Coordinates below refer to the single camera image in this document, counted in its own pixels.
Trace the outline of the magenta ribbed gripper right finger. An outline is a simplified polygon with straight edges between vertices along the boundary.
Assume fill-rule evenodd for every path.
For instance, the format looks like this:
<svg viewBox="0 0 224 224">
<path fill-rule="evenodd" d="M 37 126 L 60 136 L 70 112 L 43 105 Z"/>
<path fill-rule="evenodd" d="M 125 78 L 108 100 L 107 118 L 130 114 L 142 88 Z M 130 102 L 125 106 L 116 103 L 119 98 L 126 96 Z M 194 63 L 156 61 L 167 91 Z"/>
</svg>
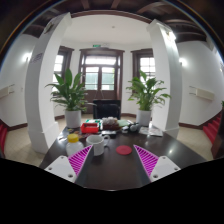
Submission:
<svg viewBox="0 0 224 224">
<path fill-rule="evenodd" d="M 137 145 L 135 145 L 134 148 L 151 182 L 157 181 L 180 170 L 180 168 L 167 156 L 158 157 L 152 152 Z"/>
</svg>

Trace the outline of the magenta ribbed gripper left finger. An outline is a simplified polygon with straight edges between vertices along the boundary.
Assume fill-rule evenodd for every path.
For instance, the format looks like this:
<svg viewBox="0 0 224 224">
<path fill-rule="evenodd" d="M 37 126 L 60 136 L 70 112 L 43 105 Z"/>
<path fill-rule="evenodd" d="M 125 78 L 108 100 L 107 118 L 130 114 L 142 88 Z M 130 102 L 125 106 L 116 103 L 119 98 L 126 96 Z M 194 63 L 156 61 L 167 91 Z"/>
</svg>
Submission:
<svg viewBox="0 0 224 224">
<path fill-rule="evenodd" d="M 87 146 L 70 156 L 59 156 L 45 168 L 45 171 L 74 183 L 91 151 L 92 146 Z"/>
</svg>

